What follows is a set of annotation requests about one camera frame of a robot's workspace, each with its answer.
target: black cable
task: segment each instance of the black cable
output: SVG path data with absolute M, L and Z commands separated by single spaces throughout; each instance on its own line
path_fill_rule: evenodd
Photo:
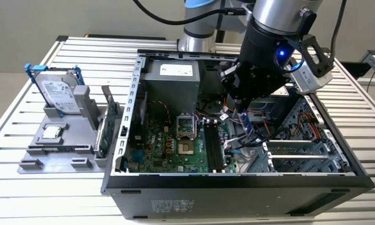
M 158 17 L 156 15 L 154 15 L 142 5 L 142 3 L 139 2 L 139 0 L 134 0 L 136 6 L 140 8 L 140 10 L 156 21 L 159 21 L 160 23 L 168 24 L 168 25 L 184 25 L 187 23 L 192 23 L 203 18 L 206 18 L 207 16 L 211 16 L 214 14 L 227 14 L 227 15 L 246 15 L 246 10 L 242 8 L 224 8 L 224 9 L 216 9 L 212 10 L 210 12 L 203 13 L 202 15 L 198 15 L 196 17 L 192 17 L 187 20 L 180 20 L 180 21 L 172 21 L 172 20 L 166 20 L 160 17 Z
M 246 144 L 243 144 L 240 147 L 234 148 L 234 149 L 238 150 L 238 149 L 242 149 L 242 148 L 244 148 L 244 147 L 254 148 L 254 147 L 262 146 L 262 144 L 263 144 L 266 141 L 268 141 L 270 139 L 275 138 L 276 135 L 278 135 L 282 131 L 284 131 L 284 129 L 286 129 L 284 127 L 282 127 L 280 129 L 278 129 L 278 131 L 276 131 L 272 135 L 270 135 L 267 138 L 264 138 L 262 141 L 256 142 L 255 144 L 246 143 Z
M 373 73 L 373 76 L 371 76 L 371 78 L 370 78 L 370 82 L 369 82 L 369 85 L 367 85 L 367 93 L 369 93 L 369 88 L 370 88 L 370 84 L 371 84 L 371 81 L 373 81 L 374 75 L 375 75 L 375 71 L 374 71 L 374 73 Z
M 339 16 L 338 16 L 335 30 L 334 30 L 333 39 L 331 39 L 331 61 L 333 62 L 335 60 L 335 44 L 337 44 L 337 37 L 338 37 L 338 33 L 339 33 L 343 14 L 345 14 L 346 3 L 347 3 L 347 0 L 342 0 Z

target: metal frame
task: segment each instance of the metal frame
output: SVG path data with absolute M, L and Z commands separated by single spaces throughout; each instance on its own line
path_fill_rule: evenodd
M 71 67 L 77 64 L 83 69 L 85 83 L 91 85 L 91 98 L 96 99 L 99 103 L 104 102 L 104 97 L 96 93 L 95 85 L 104 85 L 111 81 L 111 90 L 116 100 L 126 102 L 123 94 L 128 91 L 139 48 L 176 50 L 176 42 L 69 37 L 67 41 L 55 43 L 43 64 L 57 67 Z M 238 54 L 239 50 L 240 45 L 238 44 L 216 45 L 218 53 Z M 333 75 L 333 81 L 317 92 L 317 95 L 375 183 L 375 102 L 366 97 L 365 90 L 351 79 L 351 75 L 338 60 L 335 60 Z M 28 81 L 0 120 L 0 207 L 3 207 L 0 208 L 0 221 L 27 224 L 31 222 L 91 224 L 100 223 L 103 220 L 107 223 L 134 223 L 124 220 L 112 200 L 110 201 L 107 196 L 101 196 L 99 189 L 103 173 L 43 175 L 16 173 L 17 163 L 25 153 L 23 148 L 31 141 L 27 136 L 33 136 L 39 127 L 36 122 L 43 119 L 43 111 L 37 110 L 41 108 L 43 99 L 36 97 L 32 93 L 33 87 L 29 86 Z M 32 210 L 8 210 L 17 206 L 28 206 Z M 264 223 L 262 218 L 255 217 L 167 220 L 167 222 Z M 313 225 L 362 225 L 365 223 L 375 225 L 375 189 L 315 218 L 270 218 L 267 224 L 307 224 L 309 222 Z

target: cable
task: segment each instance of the cable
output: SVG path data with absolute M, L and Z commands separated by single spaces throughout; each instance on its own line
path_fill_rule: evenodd
M 300 120 L 302 115 L 306 117 L 306 119 L 309 119 L 310 117 L 313 117 L 313 116 L 311 116 L 309 113 L 306 113 L 306 112 L 300 112 L 300 113 L 299 113 L 299 115 L 298 115 L 298 126 L 296 126 L 296 128 L 295 128 L 292 134 L 295 134 L 295 133 L 298 132 L 299 128 L 300 128 L 300 125 L 302 125 L 302 120 Z M 318 132 L 318 129 L 315 128 L 315 126 L 314 126 L 311 123 L 309 123 L 309 125 L 310 125 L 311 131 L 313 131 L 313 133 L 314 133 L 314 137 L 315 137 L 317 139 L 319 139 L 319 138 L 321 138 L 321 134 L 319 134 L 319 132 Z
M 162 104 L 164 106 L 167 114 L 168 114 L 168 124 L 171 124 L 171 114 L 170 114 L 170 110 L 168 110 L 167 105 L 163 102 L 160 102 L 160 101 L 152 101 L 150 103 L 159 103 L 159 104 Z
M 228 109 L 231 112 L 234 112 L 235 110 L 231 109 L 231 108 L 228 107 L 228 105 L 227 105 L 227 99 L 226 99 L 226 98 L 223 98 L 223 99 L 224 99 L 224 106 L 227 107 L 227 109 Z M 264 111 L 264 110 L 255 111 L 255 110 L 251 110 L 251 109 L 248 109 L 247 111 L 251 112 L 251 113 L 262 113 L 264 128 L 266 128 L 266 130 L 267 130 L 268 135 L 271 135 L 270 129 L 268 129 L 268 125 L 267 125 L 267 121 L 266 121 L 266 111 Z
M 338 37 L 338 33 L 339 33 L 343 14 L 345 14 L 346 3 L 347 3 L 347 0 L 342 0 L 339 16 L 338 16 L 335 30 L 334 30 L 334 34 L 333 34 L 333 38 L 331 38 L 331 62 L 334 62 L 334 60 L 335 60 L 335 44 L 337 44 L 337 37 Z
M 303 113 L 304 113 L 311 119 L 314 119 L 314 116 L 313 116 L 310 113 L 307 113 L 307 112 L 303 112 Z M 317 138 L 321 139 L 322 136 L 321 136 L 321 133 L 319 133 L 317 127 L 315 127 L 315 124 L 314 124 L 314 123 L 309 123 L 309 124 L 310 124 L 310 127 L 311 127 L 311 129 L 313 129 L 313 132 L 315 132 L 315 134 L 317 134 Z
M 180 21 L 172 21 L 172 20 L 166 20 L 160 17 L 158 17 L 156 15 L 154 15 L 142 5 L 142 3 L 139 2 L 139 0 L 134 0 L 136 6 L 140 8 L 140 10 L 156 21 L 159 21 L 160 23 L 168 24 L 168 25 L 184 25 L 187 23 L 192 23 L 214 14 L 219 14 L 223 13 L 226 15 L 246 15 L 246 10 L 242 8 L 224 8 L 224 9 L 216 9 L 212 10 L 210 12 L 203 13 L 202 15 L 198 15 L 196 17 L 192 17 L 187 20 L 180 20 Z
M 242 164 L 242 166 L 239 167 L 239 173 L 242 173 L 240 170 L 242 170 L 243 166 L 244 166 L 248 162 L 251 162 L 251 160 L 254 160 L 254 158 L 251 158 L 248 161 L 244 162 L 244 164 Z
M 268 141 L 270 139 L 275 138 L 276 135 L 278 135 L 283 130 L 284 130 L 284 128 L 282 127 L 280 129 L 278 129 L 278 131 L 276 131 L 271 136 L 268 136 L 267 138 L 264 138 L 262 141 L 259 141 L 259 142 L 256 142 L 256 143 L 254 143 L 254 144 L 246 143 L 246 144 L 243 144 L 240 147 L 238 147 L 238 148 L 235 148 L 235 149 L 238 150 L 238 149 L 242 149 L 242 148 L 244 148 L 244 147 L 254 148 L 254 147 L 262 146 L 262 144 L 263 144 L 266 141 Z
M 374 73 L 373 73 L 373 76 L 371 76 L 371 78 L 370 78 L 370 82 L 369 82 L 369 85 L 367 85 L 367 93 L 369 93 L 369 88 L 370 88 L 371 81 L 373 81 L 373 79 L 374 79 L 374 75 L 375 75 L 375 71 L 374 71 Z

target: circuit board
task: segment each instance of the circuit board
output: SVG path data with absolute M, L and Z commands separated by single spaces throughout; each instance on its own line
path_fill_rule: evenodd
M 196 138 L 178 140 L 174 126 L 164 127 L 159 120 L 148 121 L 147 144 L 143 150 L 134 150 L 130 169 L 139 173 L 208 173 L 204 139 L 204 123 L 196 124 Z M 227 125 L 218 126 L 219 145 L 228 138 Z M 224 168 L 226 173 L 235 172 L 235 163 Z

